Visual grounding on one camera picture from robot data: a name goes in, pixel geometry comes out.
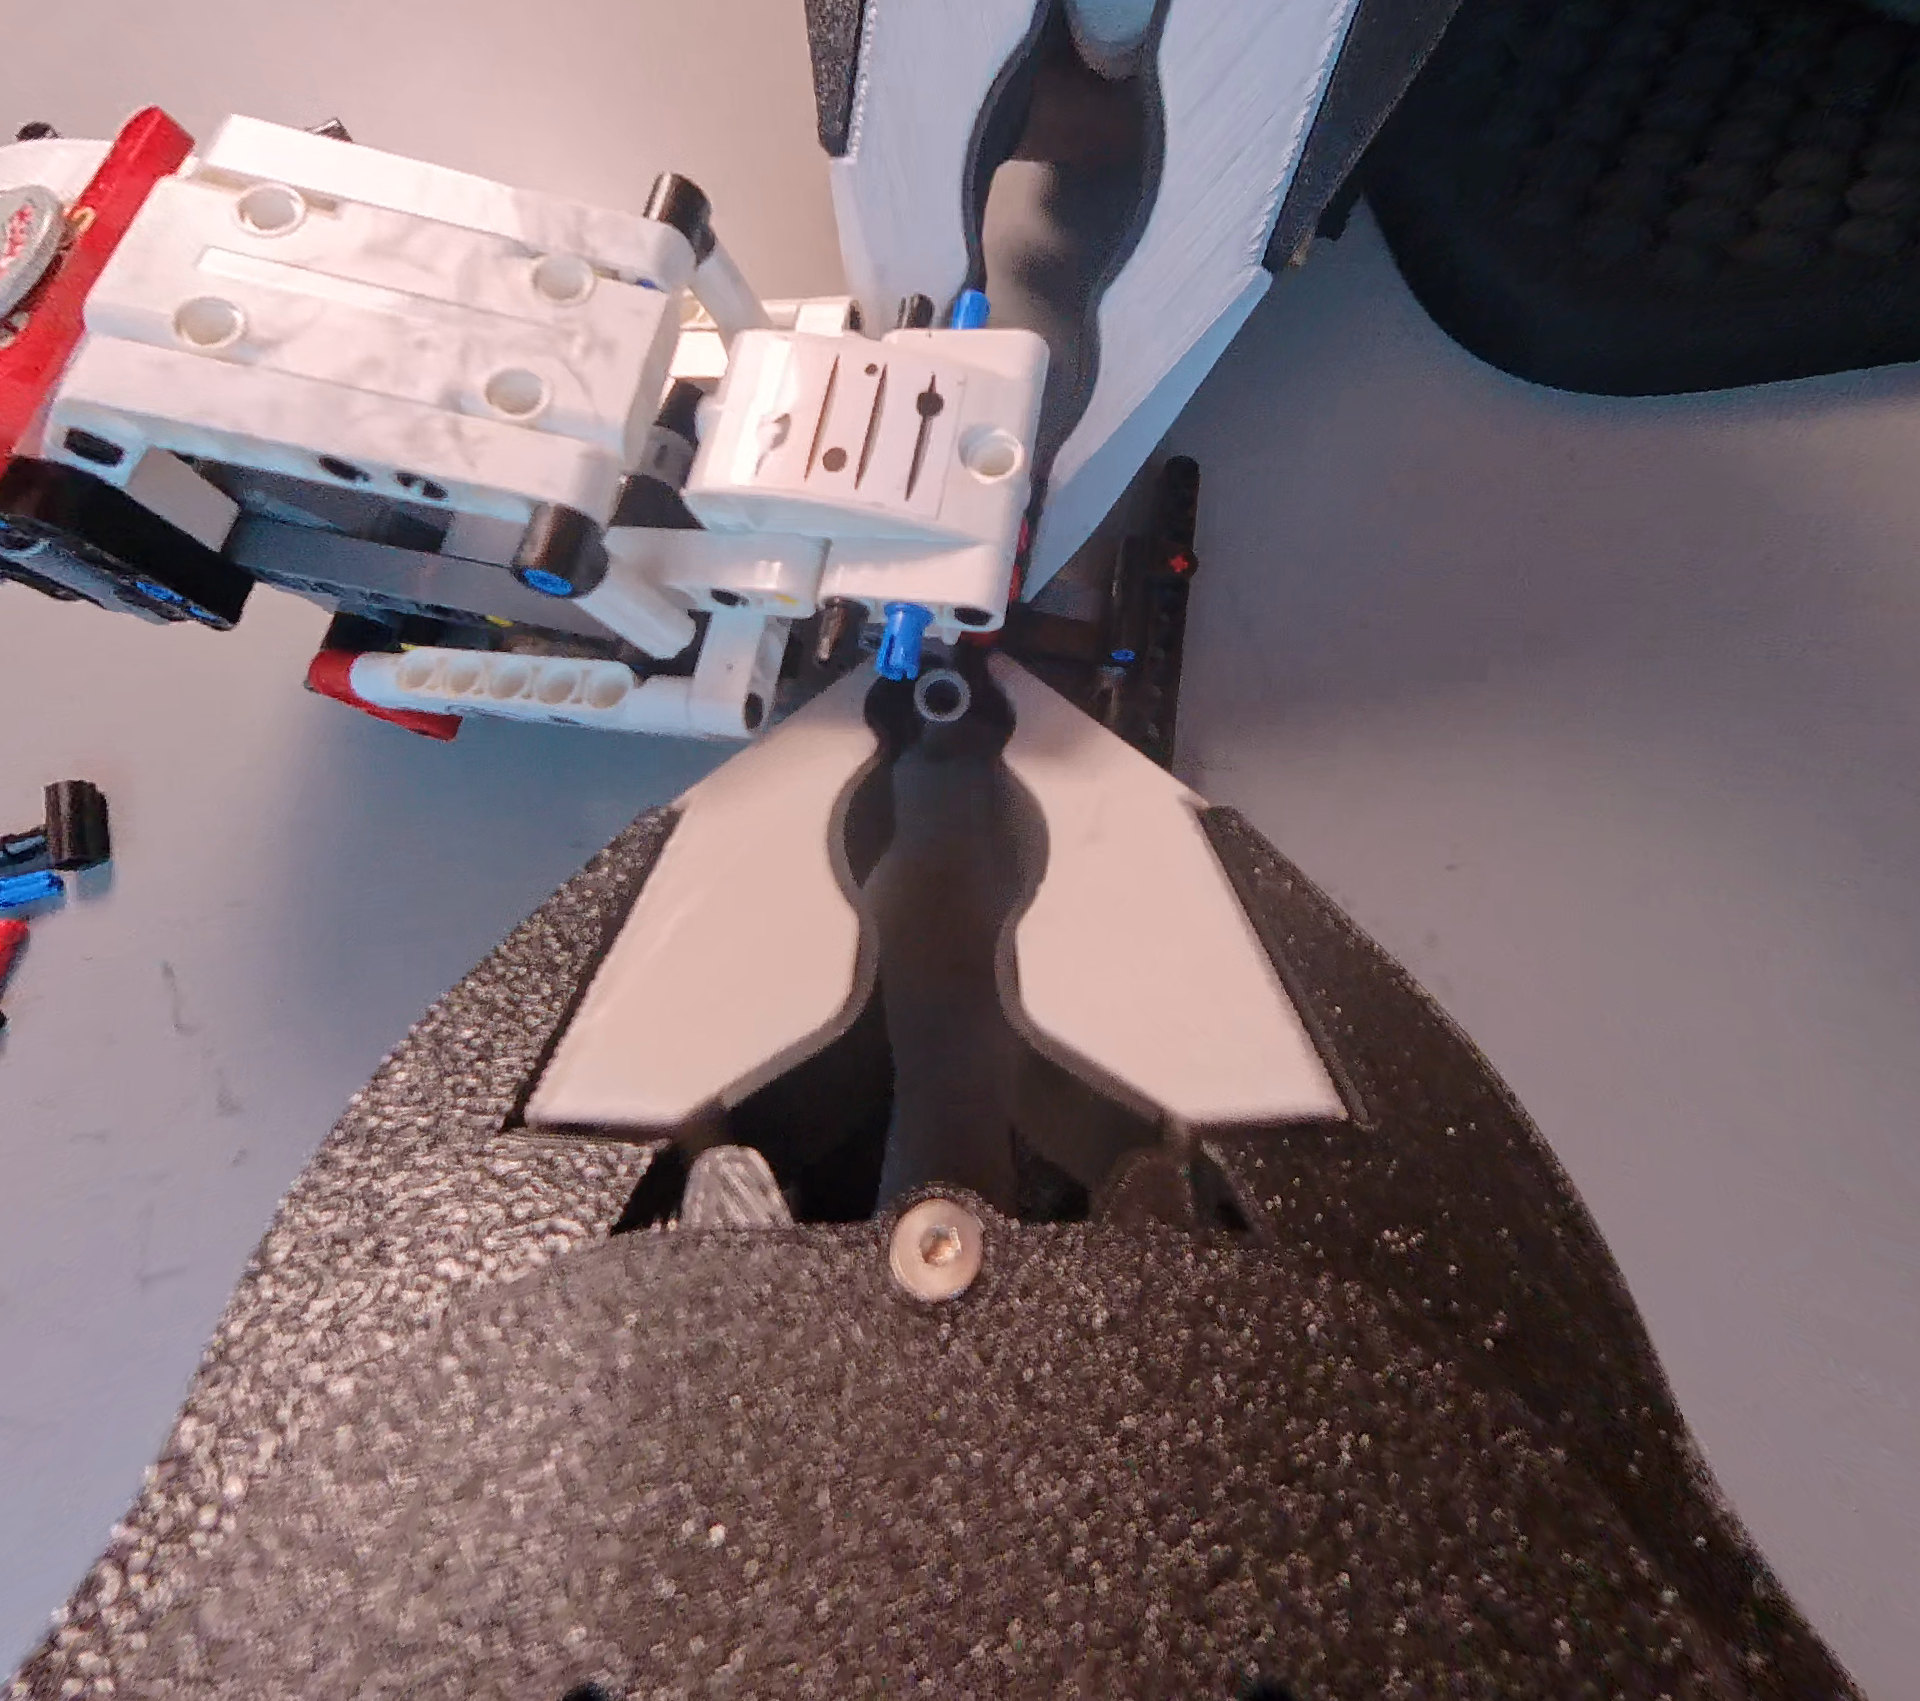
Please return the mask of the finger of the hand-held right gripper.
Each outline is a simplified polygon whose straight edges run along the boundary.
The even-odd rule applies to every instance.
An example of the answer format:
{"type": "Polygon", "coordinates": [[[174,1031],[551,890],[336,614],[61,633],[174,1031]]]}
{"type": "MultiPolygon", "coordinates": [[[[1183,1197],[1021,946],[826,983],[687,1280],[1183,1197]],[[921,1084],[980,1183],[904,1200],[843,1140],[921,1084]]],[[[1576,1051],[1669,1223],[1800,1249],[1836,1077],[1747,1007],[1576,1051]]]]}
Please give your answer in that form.
{"type": "Polygon", "coordinates": [[[867,0],[846,151],[829,181],[863,312],[946,310],[980,272],[984,138],[1043,0],[867,0]]]}
{"type": "Polygon", "coordinates": [[[1267,245],[1361,0],[1160,0],[1150,189],[1093,302],[1094,380],[1050,465],[1027,584],[1094,534],[1273,284],[1267,245]]]}

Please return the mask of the scattered loose brick pieces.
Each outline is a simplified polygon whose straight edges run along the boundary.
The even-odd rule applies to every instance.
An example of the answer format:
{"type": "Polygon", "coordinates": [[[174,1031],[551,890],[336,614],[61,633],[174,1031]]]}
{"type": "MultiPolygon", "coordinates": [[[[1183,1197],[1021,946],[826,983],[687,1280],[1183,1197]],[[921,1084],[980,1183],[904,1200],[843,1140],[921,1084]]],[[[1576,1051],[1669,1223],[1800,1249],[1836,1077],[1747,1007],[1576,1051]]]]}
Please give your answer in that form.
{"type": "Polygon", "coordinates": [[[106,796],[64,777],[43,788],[43,821],[3,831],[3,993],[26,953],[30,918],[66,901],[66,877],[97,871],[111,860],[106,796]]]}

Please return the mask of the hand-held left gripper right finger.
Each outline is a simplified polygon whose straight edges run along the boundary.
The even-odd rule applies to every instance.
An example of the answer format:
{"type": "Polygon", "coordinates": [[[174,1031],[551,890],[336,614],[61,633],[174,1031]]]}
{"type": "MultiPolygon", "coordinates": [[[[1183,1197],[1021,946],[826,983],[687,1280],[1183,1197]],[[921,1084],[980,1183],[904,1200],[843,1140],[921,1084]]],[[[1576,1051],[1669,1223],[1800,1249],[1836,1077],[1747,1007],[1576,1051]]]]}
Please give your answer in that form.
{"type": "Polygon", "coordinates": [[[1011,926],[1017,1010],[1051,1056],[1194,1131],[1346,1107],[1203,831],[1203,801],[1024,667],[1004,767],[1043,871],[1011,926]]]}

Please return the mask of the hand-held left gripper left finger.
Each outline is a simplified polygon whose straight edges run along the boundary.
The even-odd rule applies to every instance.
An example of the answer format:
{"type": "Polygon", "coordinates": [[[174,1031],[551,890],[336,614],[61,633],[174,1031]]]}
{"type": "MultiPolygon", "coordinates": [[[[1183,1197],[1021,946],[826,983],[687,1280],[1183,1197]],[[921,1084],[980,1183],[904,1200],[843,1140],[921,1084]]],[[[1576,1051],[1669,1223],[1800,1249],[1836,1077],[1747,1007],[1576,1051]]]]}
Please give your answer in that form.
{"type": "Polygon", "coordinates": [[[820,693],[676,803],[526,1123],[670,1137],[843,1036],[877,980],[863,887],[896,836],[876,671],[820,693]]]}

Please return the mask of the white toy brick truck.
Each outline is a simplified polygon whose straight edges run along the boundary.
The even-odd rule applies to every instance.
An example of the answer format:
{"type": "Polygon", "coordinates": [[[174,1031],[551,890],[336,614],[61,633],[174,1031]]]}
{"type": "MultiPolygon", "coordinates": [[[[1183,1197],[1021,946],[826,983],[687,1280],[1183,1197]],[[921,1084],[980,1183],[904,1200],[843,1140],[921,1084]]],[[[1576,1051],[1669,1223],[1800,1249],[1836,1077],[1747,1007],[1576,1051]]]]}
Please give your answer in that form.
{"type": "Polygon", "coordinates": [[[751,737],[877,658],[1001,644],[1171,754],[1197,465],[1107,605],[1021,605],[1047,345],[967,295],[867,338],[761,300],[706,195],[580,205],[230,118],[3,145],[3,581],[234,630],[330,608],[306,683],[463,718],[751,737]]]}

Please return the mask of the grey desk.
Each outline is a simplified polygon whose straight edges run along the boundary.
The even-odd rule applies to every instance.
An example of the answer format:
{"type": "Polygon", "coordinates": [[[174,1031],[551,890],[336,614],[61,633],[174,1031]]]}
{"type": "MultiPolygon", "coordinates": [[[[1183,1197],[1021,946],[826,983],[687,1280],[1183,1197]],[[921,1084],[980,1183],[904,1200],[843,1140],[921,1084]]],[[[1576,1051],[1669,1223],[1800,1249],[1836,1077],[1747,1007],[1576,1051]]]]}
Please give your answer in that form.
{"type": "MultiPolygon", "coordinates": [[[[3,131],[339,118],[476,175],[710,185],[841,287],[801,0],[3,0],[3,131]]],[[[1507,1071],[1759,1543],[1917,1695],[1917,375],[1586,400],[1483,368],[1374,222],[1267,298],[1203,461],[1181,763],[1507,1071]]],[[[3,1041],[3,1669],[137,1493],[289,1181],[421,1011],[724,753],[301,683],[320,618],[3,588],[3,823],[117,857],[3,1041]]]]}

